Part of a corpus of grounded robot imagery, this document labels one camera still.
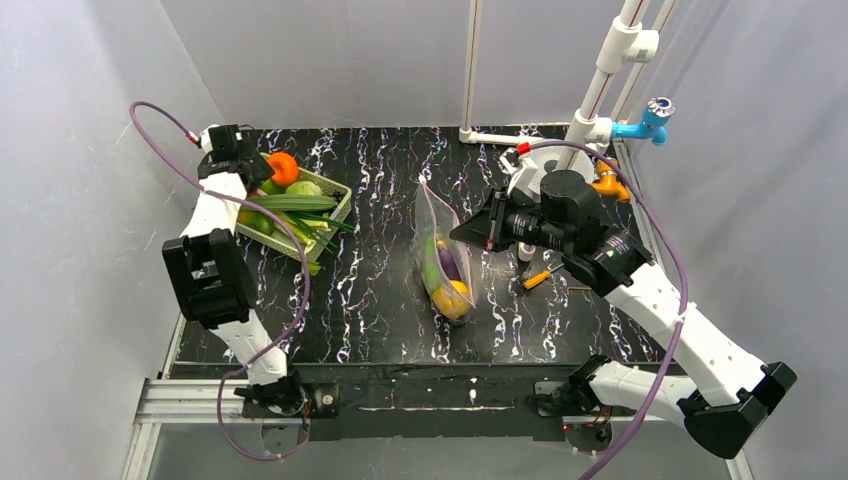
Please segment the yellow lemon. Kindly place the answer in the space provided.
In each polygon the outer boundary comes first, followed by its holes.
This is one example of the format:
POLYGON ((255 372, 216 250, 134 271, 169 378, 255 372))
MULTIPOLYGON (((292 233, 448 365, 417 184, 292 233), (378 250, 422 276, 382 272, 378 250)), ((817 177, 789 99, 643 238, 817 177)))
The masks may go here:
POLYGON ((450 280, 447 284, 438 287, 432 294, 436 310, 451 321, 459 320, 471 309, 471 291, 462 281, 450 280))

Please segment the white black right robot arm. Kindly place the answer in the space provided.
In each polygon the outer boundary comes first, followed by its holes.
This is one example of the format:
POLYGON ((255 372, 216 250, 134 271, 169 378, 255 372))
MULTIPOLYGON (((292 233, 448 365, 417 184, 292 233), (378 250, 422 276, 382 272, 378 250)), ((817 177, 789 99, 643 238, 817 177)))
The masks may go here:
POLYGON ((788 365, 746 352, 686 301, 643 244, 606 220, 600 195, 577 172, 546 175, 538 200, 491 191, 450 236, 493 253, 516 243, 557 252, 573 279, 665 343, 682 369, 668 376, 595 355, 558 389, 537 395, 539 408, 641 410, 681 425, 709 453, 731 459, 796 382, 788 365))

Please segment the green leafy vegetable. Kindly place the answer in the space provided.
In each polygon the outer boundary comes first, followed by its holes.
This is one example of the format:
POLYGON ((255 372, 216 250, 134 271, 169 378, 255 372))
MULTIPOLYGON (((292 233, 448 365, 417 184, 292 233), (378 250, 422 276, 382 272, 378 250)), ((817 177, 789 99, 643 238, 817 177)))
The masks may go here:
POLYGON ((433 293, 441 284, 440 261, 433 237, 424 241, 421 253, 423 282, 427 291, 433 293))

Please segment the clear zip top bag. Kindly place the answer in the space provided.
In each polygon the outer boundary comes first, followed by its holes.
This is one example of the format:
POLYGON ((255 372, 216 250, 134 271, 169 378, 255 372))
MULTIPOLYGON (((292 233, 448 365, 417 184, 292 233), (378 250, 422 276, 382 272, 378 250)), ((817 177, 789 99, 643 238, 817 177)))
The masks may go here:
POLYGON ((435 312, 451 324, 467 321, 480 296, 479 267, 467 244, 450 237, 460 224, 456 211, 418 177, 412 252, 423 288, 435 312))

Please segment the orange fruit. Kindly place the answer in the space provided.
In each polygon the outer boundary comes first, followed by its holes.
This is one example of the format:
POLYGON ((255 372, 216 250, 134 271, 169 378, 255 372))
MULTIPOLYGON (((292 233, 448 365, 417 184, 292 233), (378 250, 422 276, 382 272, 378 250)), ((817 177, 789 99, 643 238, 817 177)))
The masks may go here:
POLYGON ((276 186, 287 188, 298 180, 299 165, 291 154, 275 152, 268 156, 267 162, 272 169, 270 180, 276 186))

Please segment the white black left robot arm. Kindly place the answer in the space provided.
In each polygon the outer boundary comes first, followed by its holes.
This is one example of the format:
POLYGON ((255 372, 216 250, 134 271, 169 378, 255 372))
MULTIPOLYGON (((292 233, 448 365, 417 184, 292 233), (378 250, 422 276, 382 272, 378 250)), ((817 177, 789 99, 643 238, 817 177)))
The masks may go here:
POLYGON ((287 359, 258 318, 256 282, 235 238, 239 202, 271 167, 236 124, 208 127, 200 146, 201 191, 182 233, 163 244, 163 259, 183 316, 227 345, 250 385, 271 385, 288 375, 287 359))

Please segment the purple eggplant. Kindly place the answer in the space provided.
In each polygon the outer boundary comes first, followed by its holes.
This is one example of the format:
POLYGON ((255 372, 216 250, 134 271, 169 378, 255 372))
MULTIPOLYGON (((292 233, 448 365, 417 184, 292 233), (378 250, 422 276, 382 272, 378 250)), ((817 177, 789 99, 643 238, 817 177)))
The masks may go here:
POLYGON ((438 253, 440 265, 446 277, 451 281, 460 281, 460 270, 447 244, 443 240, 437 239, 436 250, 438 253))

